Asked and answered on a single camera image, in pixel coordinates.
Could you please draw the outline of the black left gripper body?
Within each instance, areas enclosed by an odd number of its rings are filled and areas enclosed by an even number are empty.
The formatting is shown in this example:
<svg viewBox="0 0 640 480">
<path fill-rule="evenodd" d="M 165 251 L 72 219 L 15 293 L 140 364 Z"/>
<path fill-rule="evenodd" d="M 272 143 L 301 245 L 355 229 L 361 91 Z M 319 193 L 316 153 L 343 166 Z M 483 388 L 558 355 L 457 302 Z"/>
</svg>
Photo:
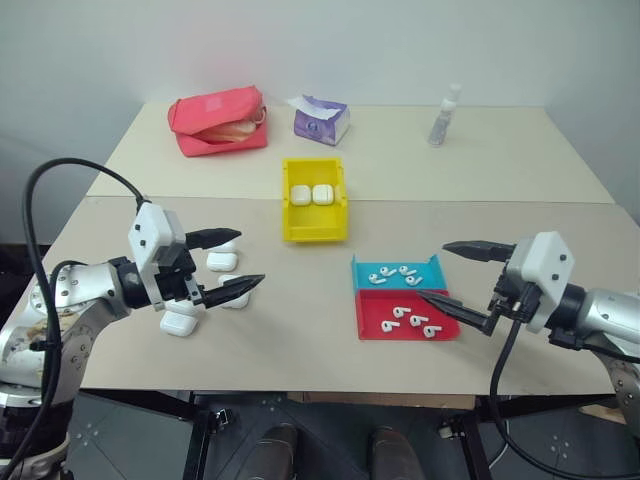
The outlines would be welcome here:
<svg viewBox="0 0 640 480">
<path fill-rule="evenodd" d="M 163 300 L 203 302 L 203 286 L 195 278 L 197 267 L 188 249 L 181 249 L 171 263 L 158 269 L 158 288 Z"/>
</svg>

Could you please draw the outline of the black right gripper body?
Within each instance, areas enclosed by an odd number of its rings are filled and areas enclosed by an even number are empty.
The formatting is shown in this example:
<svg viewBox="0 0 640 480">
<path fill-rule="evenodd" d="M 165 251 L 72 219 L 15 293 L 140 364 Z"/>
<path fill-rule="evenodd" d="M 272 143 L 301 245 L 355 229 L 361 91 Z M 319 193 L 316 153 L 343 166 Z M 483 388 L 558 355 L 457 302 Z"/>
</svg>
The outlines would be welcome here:
<svg viewBox="0 0 640 480">
<path fill-rule="evenodd" d="M 491 318 L 506 317 L 514 321 L 531 321 L 541 298 L 540 288 L 525 281 L 516 270 L 509 269 L 509 261 L 496 282 L 491 298 Z"/>
</svg>

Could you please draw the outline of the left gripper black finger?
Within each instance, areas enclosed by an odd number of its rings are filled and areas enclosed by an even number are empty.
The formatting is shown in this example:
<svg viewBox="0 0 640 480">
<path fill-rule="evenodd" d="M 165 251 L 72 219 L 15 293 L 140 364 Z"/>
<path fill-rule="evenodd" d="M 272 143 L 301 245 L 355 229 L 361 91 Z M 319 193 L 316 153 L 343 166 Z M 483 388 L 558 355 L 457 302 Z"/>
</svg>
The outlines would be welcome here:
<svg viewBox="0 0 640 480">
<path fill-rule="evenodd" d="M 213 308 L 238 299 L 253 290 L 264 279 L 264 274 L 252 274 L 227 280 L 222 286 L 203 291 L 202 304 L 205 308 Z"/>
<path fill-rule="evenodd" d="M 241 235 L 240 231 L 231 228 L 210 228 L 188 232 L 185 234 L 185 239 L 189 250 L 208 250 L 228 243 Z"/>
</svg>

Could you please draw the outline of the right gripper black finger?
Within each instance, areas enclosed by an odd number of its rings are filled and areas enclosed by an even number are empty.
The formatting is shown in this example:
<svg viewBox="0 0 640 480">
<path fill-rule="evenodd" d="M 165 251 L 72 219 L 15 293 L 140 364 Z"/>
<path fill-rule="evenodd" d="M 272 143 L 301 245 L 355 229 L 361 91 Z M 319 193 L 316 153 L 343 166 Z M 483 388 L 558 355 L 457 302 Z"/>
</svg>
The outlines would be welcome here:
<svg viewBox="0 0 640 480">
<path fill-rule="evenodd" d="M 431 290 L 418 290 L 417 294 L 442 313 L 475 328 L 484 335 L 492 335 L 496 319 L 465 307 L 460 301 Z"/>
<path fill-rule="evenodd" d="M 442 246 L 443 250 L 469 260 L 479 262 L 497 261 L 502 263 L 507 262 L 511 258 L 515 248 L 515 244 L 503 244 L 484 240 L 454 241 Z"/>
</svg>

